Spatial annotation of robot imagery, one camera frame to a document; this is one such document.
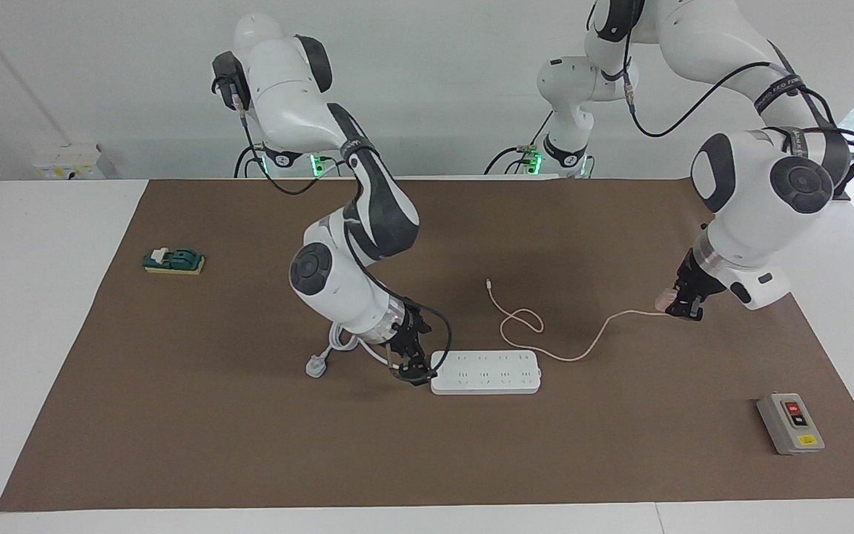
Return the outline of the green knife switch yellow base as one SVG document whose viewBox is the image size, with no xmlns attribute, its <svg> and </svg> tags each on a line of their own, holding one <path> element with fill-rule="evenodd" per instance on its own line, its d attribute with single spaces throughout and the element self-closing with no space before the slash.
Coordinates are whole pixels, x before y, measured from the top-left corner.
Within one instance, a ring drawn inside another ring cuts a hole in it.
<svg viewBox="0 0 854 534">
<path fill-rule="evenodd" d="M 170 250 L 162 247 L 150 251 L 142 258 L 142 267 L 148 273 L 183 274 L 196 276 L 205 266 L 203 254 L 189 248 Z"/>
</svg>

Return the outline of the grey push-button switch box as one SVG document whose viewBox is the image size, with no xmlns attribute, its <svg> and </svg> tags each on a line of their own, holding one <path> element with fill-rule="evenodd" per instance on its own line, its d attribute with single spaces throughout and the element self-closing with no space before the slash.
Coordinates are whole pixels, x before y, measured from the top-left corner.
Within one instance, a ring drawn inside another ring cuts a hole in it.
<svg viewBox="0 0 854 534">
<path fill-rule="evenodd" d="M 756 408 L 778 454 L 800 455 L 826 449 L 821 433 L 798 393 L 773 392 Z"/>
</svg>

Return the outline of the white wall socket box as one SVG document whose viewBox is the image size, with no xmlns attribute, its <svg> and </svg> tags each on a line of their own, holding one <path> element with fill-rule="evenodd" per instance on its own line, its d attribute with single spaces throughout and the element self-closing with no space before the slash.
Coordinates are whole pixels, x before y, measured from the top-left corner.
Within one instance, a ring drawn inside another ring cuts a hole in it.
<svg viewBox="0 0 854 534">
<path fill-rule="evenodd" d="M 119 173 L 99 145 L 79 143 L 41 150 L 31 160 L 38 178 L 46 180 L 116 179 Z"/>
</svg>

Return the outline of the brown table mat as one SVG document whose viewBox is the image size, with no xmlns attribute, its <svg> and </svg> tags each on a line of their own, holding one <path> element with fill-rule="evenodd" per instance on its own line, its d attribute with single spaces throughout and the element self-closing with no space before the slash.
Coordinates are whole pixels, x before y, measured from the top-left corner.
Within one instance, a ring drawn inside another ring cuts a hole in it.
<svg viewBox="0 0 854 534">
<path fill-rule="evenodd" d="M 705 317 L 650 309 L 708 212 L 684 180 L 407 182 L 412 250 L 373 267 L 440 309 L 456 349 L 502 349 L 489 302 L 540 361 L 532 395 L 434 395 L 363 349 L 305 363 L 329 323 L 288 267 L 351 180 L 287 197 L 257 180 L 155 180 L 45 399 L 0 511 L 465 506 L 854 498 L 854 402 L 792 297 Z M 156 248 L 205 257 L 148 273 Z M 798 393 L 826 449 L 776 452 L 756 402 Z"/>
</svg>

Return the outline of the white power strip with cord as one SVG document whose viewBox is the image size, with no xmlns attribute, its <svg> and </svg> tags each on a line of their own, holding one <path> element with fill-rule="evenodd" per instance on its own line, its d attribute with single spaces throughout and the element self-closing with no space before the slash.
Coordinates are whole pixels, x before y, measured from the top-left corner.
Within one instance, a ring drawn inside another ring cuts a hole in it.
<svg viewBox="0 0 854 534">
<path fill-rule="evenodd" d="M 332 352 L 351 352 L 359 347 L 391 372 L 399 371 L 385 349 L 378 352 L 355 334 L 347 335 L 346 339 L 343 334 L 342 325 L 331 324 L 328 347 L 308 359 L 306 375 L 321 378 Z M 528 349 L 451 351 L 429 384 L 435 395 L 532 395 L 539 391 L 541 378 L 537 356 Z"/>
</svg>

